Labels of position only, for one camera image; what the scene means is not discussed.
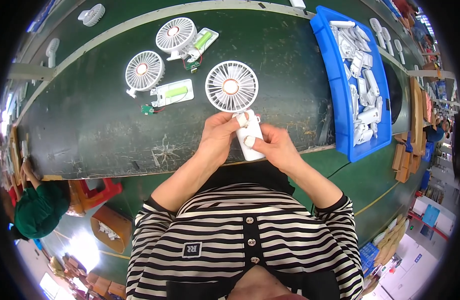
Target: striped shirt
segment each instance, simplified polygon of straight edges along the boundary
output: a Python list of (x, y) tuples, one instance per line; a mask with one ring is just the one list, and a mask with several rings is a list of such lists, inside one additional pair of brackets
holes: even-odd
[(347, 196), (312, 216), (250, 183), (206, 190), (175, 214), (152, 198), (135, 218), (127, 299), (225, 299), (258, 264), (311, 300), (356, 299), (363, 275)]

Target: worn table surface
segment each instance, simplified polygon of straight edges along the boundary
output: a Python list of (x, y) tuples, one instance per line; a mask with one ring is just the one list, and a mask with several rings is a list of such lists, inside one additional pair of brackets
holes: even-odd
[[(328, 78), (308, 20), (252, 10), (185, 16), (220, 37), (203, 54), (196, 74), (180, 60), (166, 61), (160, 84), (191, 78), (195, 98), (143, 115), (140, 105), (156, 96), (127, 95), (124, 70), (140, 51), (168, 56), (155, 46), (155, 34), (171, 18), (119, 34), (58, 75), (20, 123), (19, 134), (29, 133), (41, 175), (78, 179), (175, 171), (196, 151), (205, 119), (218, 112), (203, 86), (209, 70), (226, 60), (244, 62), (255, 71), (260, 88), (252, 109), (263, 122), (287, 128), (300, 152), (334, 142), (331, 114), (327, 118), (332, 111)], [(235, 140), (227, 163), (243, 160)]]

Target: shirt logo patch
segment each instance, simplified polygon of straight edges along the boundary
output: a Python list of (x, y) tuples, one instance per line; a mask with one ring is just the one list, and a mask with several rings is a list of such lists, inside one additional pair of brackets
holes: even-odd
[(191, 242), (183, 244), (183, 253), (181, 257), (191, 258), (202, 255), (202, 242)]

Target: green jacket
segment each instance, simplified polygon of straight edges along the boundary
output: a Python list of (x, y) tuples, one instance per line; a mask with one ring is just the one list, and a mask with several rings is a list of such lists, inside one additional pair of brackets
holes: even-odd
[(68, 207), (69, 201), (54, 183), (27, 188), (15, 206), (15, 226), (29, 239), (45, 237), (57, 227)]

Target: green workbench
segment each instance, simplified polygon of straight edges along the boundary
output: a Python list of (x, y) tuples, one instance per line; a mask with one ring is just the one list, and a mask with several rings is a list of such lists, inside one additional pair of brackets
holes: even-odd
[[(60, 39), (57, 65), (88, 40), (119, 23), (181, 3), (100, 2), (107, 12), (94, 27), (85, 27), (76, 20), (82, 9), (97, 3), (89, 0), (50, 34), (47, 42), (54, 37)], [(314, 12), (317, 1), (306, 3), (307, 10)], [(371, 0), (325, 3), (368, 26), (370, 17), (384, 15), (383, 26), (384, 20), (391, 18), (382, 5)], [(380, 10), (379, 14), (372, 9)], [(40, 175), (79, 179), (175, 171), (197, 149), (204, 120), (217, 112), (204, 93), (203, 83), (213, 66), (227, 60), (241, 61), (255, 71), (260, 90), (252, 108), (263, 122), (287, 128), (299, 152), (332, 147), (335, 139), (330, 88), (308, 19), (245, 9), (203, 10), (181, 16), (191, 18), (198, 29), (208, 27), (220, 33), (219, 39), (203, 54), (202, 66), (196, 74), (186, 71), (181, 61), (166, 61), (166, 73), (160, 84), (190, 78), (195, 98), (146, 116), (140, 112), (140, 106), (150, 104), (155, 96), (138, 93), (137, 99), (132, 99), (125, 93), (128, 86), (124, 70), (131, 57), (145, 50), (156, 51), (163, 58), (168, 56), (156, 47), (155, 34), (174, 16), (112, 37), (70, 64), (23, 116), (19, 136), (23, 139), (29, 134), (30, 153)], [(397, 36), (390, 25), (387, 27), (392, 36)], [(43, 45), (34, 54), (33, 63), (47, 60), (45, 49)], [(412, 63), (409, 50), (405, 55)], [(28, 94), (35, 88), (31, 86)], [(401, 129), (397, 132), (407, 131), (408, 122), (408, 118), (401, 118)], [(232, 145), (227, 163), (244, 161), (237, 144)], [(156, 161), (154, 154), (160, 154)]]

